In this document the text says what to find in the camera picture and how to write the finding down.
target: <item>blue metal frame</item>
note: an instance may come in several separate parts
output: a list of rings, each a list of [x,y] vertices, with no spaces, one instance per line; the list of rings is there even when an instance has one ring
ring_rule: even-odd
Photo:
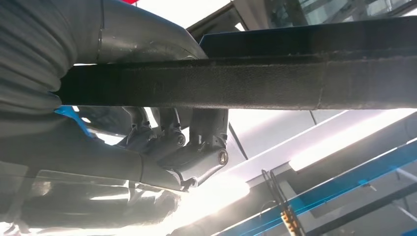
[[[334,198],[354,190],[369,181],[417,160],[417,143],[410,143],[371,160],[350,172],[326,182],[290,200],[297,215],[312,210]],[[256,236],[282,223],[280,210],[275,207],[227,231],[221,236]]]

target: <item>metal beam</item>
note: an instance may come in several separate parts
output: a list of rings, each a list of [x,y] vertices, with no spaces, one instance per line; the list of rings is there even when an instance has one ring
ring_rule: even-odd
[[[417,108],[414,54],[77,66],[58,95],[64,105],[83,106]]]
[[[306,236],[318,236],[337,229],[355,219],[358,219],[366,214],[376,211],[392,201],[404,198],[410,194],[417,192],[417,183],[413,184],[398,184],[393,189],[378,190],[374,197],[367,196],[359,202],[354,202],[335,210],[339,217],[334,217],[335,214],[328,213],[320,217],[315,222],[319,222],[314,227],[306,228]]]
[[[292,40],[281,57],[77,66],[57,94],[65,105],[90,106],[417,107],[415,26],[417,18],[278,30]],[[288,56],[297,51],[310,55]]]

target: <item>fluorescent light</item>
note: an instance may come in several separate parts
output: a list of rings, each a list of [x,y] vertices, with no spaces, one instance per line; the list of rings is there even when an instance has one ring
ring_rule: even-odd
[[[403,16],[417,16],[417,9],[413,9],[413,10],[405,13]]]
[[[94,197],[90,198],[90,200],[120,200],[120,199],[130,199],[130,194],[119,194],[119,195],[111,195],[111,196],[101,196],[101,197]]]
[[[80,66],[80,65],[97,65],[97,64],[82,64],[82,63],[74,64],[74,66]]]
[[[175,227],[191,224],[216,213],[248,193],[249,185],[235,177],[220,174],[209,178],[201,186],[190,189],[190,194],[183,197],[174,213]]]
[[[152,128],[158,127],[158,123],[156,123],[155,117],[153,117],[153,113],[152,113],[152,110],[150,109],[150,107],[145,107],[145,112],[146,112],[146,115],[149,118],[150,126]]]
[[[83,117],[83,118],[81,118],[84,122],[87,122],[87,123],[91,123],[91,120],[89,120],[88,118],[85,118],[85,117]]]
[[[113,136],[113,135],[102,134],[102,133],[95,133],[95,134],[99,139],[103,140],[108,145],[116,145],[124,138],[122,136]]]
[[[395,109],[384,111],[378,116],[351,126],[348,129],[343,130],[310,148],[307,148],[291,158],[289,164],[295,171],[299,171],[363,138],[366,138],[367,136],[387,127],[390,124],[411,115],[415,111],[416,109]]]
[[[237,28],[240,31],[245,31],[245,29],[243,28],[243,26],[240,22],[235,25],[235,28]]]

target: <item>bright light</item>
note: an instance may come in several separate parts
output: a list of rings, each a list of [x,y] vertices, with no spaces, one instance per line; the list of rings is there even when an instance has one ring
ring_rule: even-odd
[[[181,133],[185,137],[185,144],[187,144],[190,141],[190,127],[181,130]]]
[[[363,138],[366,138],[390,124],[411,115],[415,111],[417,110],[395,109],[384,111],[378,116],[349,127],[348,129],[304,150],[291,158],[289,164],[295,171],[299,171]]]
[[[158,199],[160,196],[162,196],[162,192],[163,192],[163,190],[161,190],[159,192],[145,191],[145,192],[142,193],[141,197],[142,198],[155,198],[155,199]]]
[[[235,28],[237,28],[239,31],[245,31],[245,29],[243,28],[240,22],[235,25]]]
[[[155,117],[153,117],[153,113],[150,107],[145,107],[146,115],[149,118],[149,123],[152,128],[158,127],[158,123],[156,123]]]
[[[85,118],[85,117],[83,117],[83,118],[81,118],[84,122],[87,122],[87,123],[91,123],[91,120],[89,120],[88,118]]]
[[[101,196],[101,197],[94,197],[90,198],[90,200],[120,200],[120,199],[130,199],[130,194],[119,194],[119,195],[111,195],[111,196]]]
[[[230,3],[230,0],[139,0],[137,6],[188,28]]]
[[[113,136],[113,135],[107,135],[102,133],[95,133],[96,136],[103,140],[108,145],[116,145],[118,144],[124,137],[122,136]]]
[[[183,197],[174,214],[175,226],[179,228],[216,213],[248,193],[249,185],[240,179],[225,175],[210,178]]]

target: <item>mounting bolt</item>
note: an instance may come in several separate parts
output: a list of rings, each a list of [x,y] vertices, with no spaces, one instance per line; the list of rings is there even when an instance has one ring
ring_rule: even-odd
[[[185,137],[184,136],[178,136],[177,138],[177,145],[182,147],[185,144]]]
[[[219,163],[221,165],[226,165],[227,162],[229,161],[229,155],[227,154],[227,151],[226,150],[221,150],[219,152],[218,158],[219,158]]]

